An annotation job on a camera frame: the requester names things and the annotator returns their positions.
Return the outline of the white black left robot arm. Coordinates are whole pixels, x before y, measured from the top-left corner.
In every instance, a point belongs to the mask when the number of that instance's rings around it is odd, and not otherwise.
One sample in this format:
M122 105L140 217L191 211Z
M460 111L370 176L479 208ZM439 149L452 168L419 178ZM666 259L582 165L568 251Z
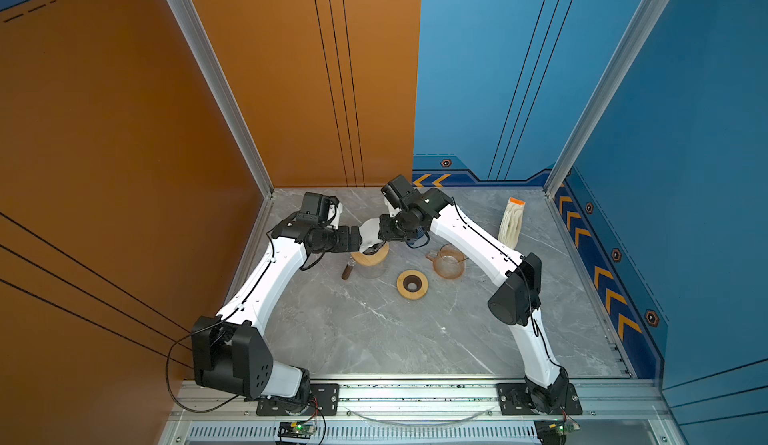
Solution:
M357 227L339 224L335 196L307 192L301 208L267 232L269 245L240 290L213 317L200 317L191 332L194 380L247 401L271 398L292 414L310 402L309 372L274 358L264 333L289 281L312 265L308 257L356 252Z

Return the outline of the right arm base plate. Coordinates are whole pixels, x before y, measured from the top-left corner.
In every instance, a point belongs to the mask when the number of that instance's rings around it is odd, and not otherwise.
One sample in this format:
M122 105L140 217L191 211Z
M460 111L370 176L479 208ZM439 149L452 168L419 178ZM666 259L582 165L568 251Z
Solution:
M512 415L542 415L542 412L533 409L533 402L526 394L526 385L523 383L499 383L495 386L500 411L504 416ZM573 384L569 384L562 407L569 416L580 416L583 408L577 390ZM561 407L557 407L552 414L560 415Z

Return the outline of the white paper coffee filter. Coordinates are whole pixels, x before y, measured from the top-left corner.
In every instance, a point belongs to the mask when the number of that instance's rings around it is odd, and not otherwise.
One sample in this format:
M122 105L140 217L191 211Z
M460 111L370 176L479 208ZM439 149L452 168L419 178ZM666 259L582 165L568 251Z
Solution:
M359 248L360 253L364 253L371 248L375 248L384 242L379 237L380 233L380 219L370 218L366 220L360 227L359 233L361 236L361 245Z

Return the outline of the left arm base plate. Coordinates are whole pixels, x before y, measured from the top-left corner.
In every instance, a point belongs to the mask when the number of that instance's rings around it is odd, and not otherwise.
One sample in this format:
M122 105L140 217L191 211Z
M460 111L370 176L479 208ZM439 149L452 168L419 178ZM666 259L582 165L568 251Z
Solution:
M290 403L286 398L262 398L258 401L256 414L258 416L299 416L309 417L316 412L323 416L335 416L338 412L340 385L338 383L310 384L310 392L306 405Z

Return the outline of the blue glass ribbed dripper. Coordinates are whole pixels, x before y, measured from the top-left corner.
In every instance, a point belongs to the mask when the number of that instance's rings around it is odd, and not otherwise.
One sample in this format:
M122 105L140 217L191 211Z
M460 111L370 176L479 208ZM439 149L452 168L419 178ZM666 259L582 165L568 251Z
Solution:
M426 246L430 242L429 232L423 228L419 228L414 232L411 238L408 238L405 243L409 248L418 249Z

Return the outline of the wooden dripper ring stand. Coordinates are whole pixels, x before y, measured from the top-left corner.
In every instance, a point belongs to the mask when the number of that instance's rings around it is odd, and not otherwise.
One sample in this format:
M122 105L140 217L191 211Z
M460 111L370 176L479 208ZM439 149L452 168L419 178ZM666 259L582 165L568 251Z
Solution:
M389 250L390 246L388 243L380 243L374 247L373 252L351 252L350 255L358 265L363 267L374 267L386 260Z

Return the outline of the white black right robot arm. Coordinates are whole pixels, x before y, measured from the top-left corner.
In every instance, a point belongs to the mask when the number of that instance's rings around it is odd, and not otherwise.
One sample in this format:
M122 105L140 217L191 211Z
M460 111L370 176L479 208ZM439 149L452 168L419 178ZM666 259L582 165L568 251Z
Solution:
M543 326L541 259L534 253L523 255L494 238L439 188L421 192L398 175L381 193L390 212L378 219L377 240L411 244L437 236L474 262L496 286L487 306L509 327L517 344L529 406L538 414L565 413L571 402L571 384Z

